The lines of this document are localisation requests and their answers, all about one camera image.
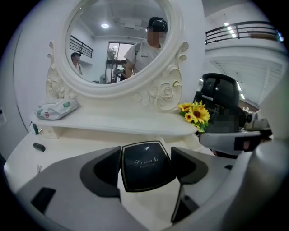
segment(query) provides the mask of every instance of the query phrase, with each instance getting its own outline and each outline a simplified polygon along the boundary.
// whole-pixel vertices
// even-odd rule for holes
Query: mirror
[[[83,79],[98,84],[124,81],[161,52],[168,23],[156,1],[99,0],[84,7],[66,45],[71,68]]]

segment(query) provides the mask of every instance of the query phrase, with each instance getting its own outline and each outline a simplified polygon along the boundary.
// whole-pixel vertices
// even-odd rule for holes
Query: railing
[[[270,22],[263,21],[233,23],[206,32],[206,44],[235,38],[261,38],[278,41],[279,35]]]
[[[72,35],[70,37],[69,48],[74,51],[80,52],[81,54],[89,58],[92,58],[93,49]]]

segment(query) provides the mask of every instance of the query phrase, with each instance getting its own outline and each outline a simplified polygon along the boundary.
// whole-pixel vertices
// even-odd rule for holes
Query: yellow flower
[[[209,121],[210,119],[210,114],[204,107],[191,107],[190,113],[193,116],[194,123],[204,123],[204,121]]]
[[[191,113],[186,113],[185,120],[191,123],[193,121],[193,115]]]
[[[181,103],[177,107],[181,109],[181,111],[189,111],[190,107],[192,106],[192,103]]]
[[[205,132],[203,129],[200,128],[199,125],[196,125],[196,124],[193,124],[193,125],[198,129],[199,132]]]

